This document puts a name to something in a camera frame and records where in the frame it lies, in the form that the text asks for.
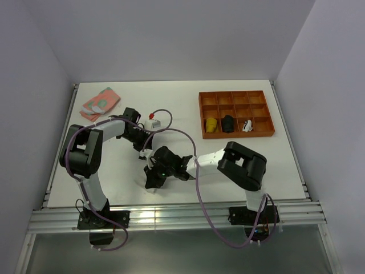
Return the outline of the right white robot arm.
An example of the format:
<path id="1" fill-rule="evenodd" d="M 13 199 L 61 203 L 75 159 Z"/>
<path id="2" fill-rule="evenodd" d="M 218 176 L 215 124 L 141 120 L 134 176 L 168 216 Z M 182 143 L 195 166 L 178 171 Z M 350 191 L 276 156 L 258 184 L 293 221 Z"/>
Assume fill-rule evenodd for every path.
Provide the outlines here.
<path id="1" fill-rule="evenodd" d="M 161 188 L 168 177 L 188 181 L 222 173 L 245 190 L 249 220 L 258 223 L 267 214 L 262 190 L 267 159 L 237 142 L 228 142 L 225 148 L 199 157 L 178 156 L 166 146 L 156 151 L 145 150 L 140 155 L 147 160 L 144 167 L 147 190 Z"/>

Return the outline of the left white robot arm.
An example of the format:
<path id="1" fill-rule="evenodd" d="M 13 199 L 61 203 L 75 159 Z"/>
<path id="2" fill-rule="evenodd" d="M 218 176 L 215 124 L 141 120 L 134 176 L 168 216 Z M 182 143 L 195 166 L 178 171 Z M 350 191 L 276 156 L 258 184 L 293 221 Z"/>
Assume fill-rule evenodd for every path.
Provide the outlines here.
<path id="1" fill-rule="evenodd" d="M 89 126 L 73 124 L 67 131 L 59 163 L 76 180 L 84 207 L 93 210 L 90 220 L 98 228 L 108 226 L 111 221 L 111 213 L 105 210 L 108 199 L 98 176 L 103 143 L 113 138 L 125 139 L 138 152 L 143 148 L 150 149 L 152 131 L 137 125 L 140 117 L 134 108 L 126 108 L 121 115 L 111 115 Z"/>

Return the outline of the white black striped sock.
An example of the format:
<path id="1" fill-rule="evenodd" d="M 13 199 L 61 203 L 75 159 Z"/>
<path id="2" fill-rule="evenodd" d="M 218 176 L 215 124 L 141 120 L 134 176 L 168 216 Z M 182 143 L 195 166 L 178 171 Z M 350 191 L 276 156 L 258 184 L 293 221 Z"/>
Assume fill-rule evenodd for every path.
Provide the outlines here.
<path id="1" fill-rule="evenodd" d="M 244 121 L 244 125 L 242 126 L 242 132 L 251 132 L 253 130 L 253 124 L 250 119 Z"/>

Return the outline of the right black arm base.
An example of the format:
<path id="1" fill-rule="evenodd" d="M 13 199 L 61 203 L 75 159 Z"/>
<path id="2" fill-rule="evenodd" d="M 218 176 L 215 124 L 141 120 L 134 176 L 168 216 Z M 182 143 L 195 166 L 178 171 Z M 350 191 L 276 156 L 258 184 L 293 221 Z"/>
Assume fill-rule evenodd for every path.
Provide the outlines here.
<path id="1" fill-rule="evenodd" d="M 263 210 L 259 215 L 256 229 L 252 236 L 252 241 L 259 242 L 266 240 L 270 236 L 270 225 L 279 224 L 280 218 L 276 205 L 268 205 L 268 199 L 265 200 Z M 248 210 L 247 207 L 230 207 L 228 221 L 231 225 L 243 225 L 245 234 L 249 237 L 257 213 Z"/>

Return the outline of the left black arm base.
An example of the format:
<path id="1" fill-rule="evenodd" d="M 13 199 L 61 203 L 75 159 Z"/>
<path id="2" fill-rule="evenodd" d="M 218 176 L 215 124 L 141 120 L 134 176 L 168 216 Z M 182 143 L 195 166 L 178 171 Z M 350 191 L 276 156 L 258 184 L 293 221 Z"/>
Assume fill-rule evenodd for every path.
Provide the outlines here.
<path id="1" fill-rule="evenodd" d="M 77 230 L 89 231 L 89 242 L 93 248 L 114 251 L 127 242 L 130 211 L 111 211 L 108 200 L 104 208 L 96 213 L 87 209 L 81 199 L 76 200 L 75 208 L 79 213 Z M 125 232 L 125 239 L 116 247 L 108 247 L 114 240 L 116 229 L 122 229 Z"/>

